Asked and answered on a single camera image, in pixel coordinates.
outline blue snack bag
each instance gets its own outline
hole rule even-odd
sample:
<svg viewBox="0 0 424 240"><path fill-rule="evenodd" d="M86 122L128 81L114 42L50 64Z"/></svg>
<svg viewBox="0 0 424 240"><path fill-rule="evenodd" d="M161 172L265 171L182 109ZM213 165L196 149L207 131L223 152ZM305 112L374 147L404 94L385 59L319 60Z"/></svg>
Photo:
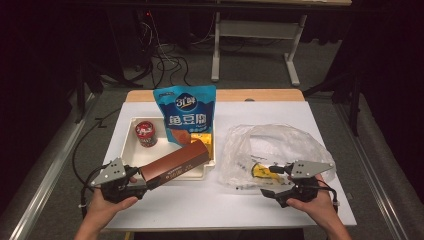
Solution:
<svg viewBox="0 0 424 240"><path fill-rule="evenodd" d="M156 103L163 116L169 142L191 143L192 133L212 133L216 87L174 86L155 89Z"/></svg>

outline human hand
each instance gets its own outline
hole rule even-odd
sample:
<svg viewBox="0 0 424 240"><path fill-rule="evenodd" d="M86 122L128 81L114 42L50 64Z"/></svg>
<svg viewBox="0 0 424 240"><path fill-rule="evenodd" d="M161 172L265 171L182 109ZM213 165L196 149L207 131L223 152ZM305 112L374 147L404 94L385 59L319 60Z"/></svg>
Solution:
<svg viewBox="0 0 424 240"><path fill-rule="evenodd" d="M326 187L323 182L320 182L324 181L321 174L315 177L318 179L320 186ZM324 229L329 239L351 239L334 209L333 202L327 190L318 190L317 197L310 202L302 202L298 199L289 198L286 203L293 208L307 213L309 217Z"/></svg>
<svg viewBox="0 0 424 240"><path fill-rule="evenodd" d="M130 179L130 181L136 182L135 178ZM137 201L137 197L129 197L114 204L103 199L100 189L94 189L87 215L75 236L75 240L97 239L97 235L112 220L116 213L131 207Z"/></svg>

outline yellow object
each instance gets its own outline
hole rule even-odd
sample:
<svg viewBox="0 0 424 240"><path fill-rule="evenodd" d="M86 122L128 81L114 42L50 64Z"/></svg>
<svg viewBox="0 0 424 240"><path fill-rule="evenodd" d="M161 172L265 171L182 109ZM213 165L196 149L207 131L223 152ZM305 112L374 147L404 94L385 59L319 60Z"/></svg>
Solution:
<svg viewBox="0 0 424 240"><path fill-rule="evenodd" d="M256 163L252 168L252 176L257 178L275 179L280 181L280 176L277 173L272 173L267 167L260 163Z"/></svg>
<svg viewBox="0 0 424 240"><path fill-rule="evenodd" d="M192 133L191 134L191 142L196 140L200 140L205 144L206 148L209 152L209 159L213 159L213 140L211 133Z"/></svg>

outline wooden table edge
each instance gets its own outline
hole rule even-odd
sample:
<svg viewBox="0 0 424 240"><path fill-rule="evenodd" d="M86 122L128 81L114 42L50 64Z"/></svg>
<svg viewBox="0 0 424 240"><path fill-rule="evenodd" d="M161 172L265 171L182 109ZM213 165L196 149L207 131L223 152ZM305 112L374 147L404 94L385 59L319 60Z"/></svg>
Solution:
<svg viewBox="0 0 424 240"><path fill-rule="evenodd" d="M305 101L299 89L217 89L219 102L254 101ZM125 102L154 102L153 90L132 90Z"/></svg>

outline metal rail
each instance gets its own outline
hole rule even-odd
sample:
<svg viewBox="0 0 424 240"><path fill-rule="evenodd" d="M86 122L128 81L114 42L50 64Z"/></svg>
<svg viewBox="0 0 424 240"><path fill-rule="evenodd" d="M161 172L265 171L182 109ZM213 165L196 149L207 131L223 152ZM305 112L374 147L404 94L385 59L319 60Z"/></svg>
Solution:
<svg viewBox="0 0 424 240"><path fill-rule="evenodd" d="M56 185L60 174L62 173L65 164L68 159L68 155L71 152L78 136L84 127L88 113L92 110L93 106L97 102L97 98L94 97L94 94L90 94L87 99L88 108L87 114L83 116L81 121L75 125L68 141L61 151L57 154L52 164L50 165L49 170L43 178L40 186L38 187L36 193L34 194L30 204L22 215L21 220L18 225L16 225L15 230L13 231L10 240L20 240L27 239L31 233L35 223L37 222L38 217L40 216L44 206L47 203L47 200L52 193L54 186Z"/></svg>
<svg viewBox="0 0 424 240"><path fill-rule="evenodd" d="M392 201L386 191L384 190L380 180L377 177L376 172L371 164L370 159L367 157L365 150L357 137L355 137L348 126L348 116L346 110L340 104L335 104L335 109L339 117L342 119L342 123L348 135L350 136L353 145L356 148L356 151L359 155L360 165L364 172L365 179L367 180L371 192L374 195L374 198L377 202L378 207L380 208L381 214L386 221L386 224L395 240L407 240L409 239L406 235L405 230L397 216L395 209L393 208Z"/></svg>

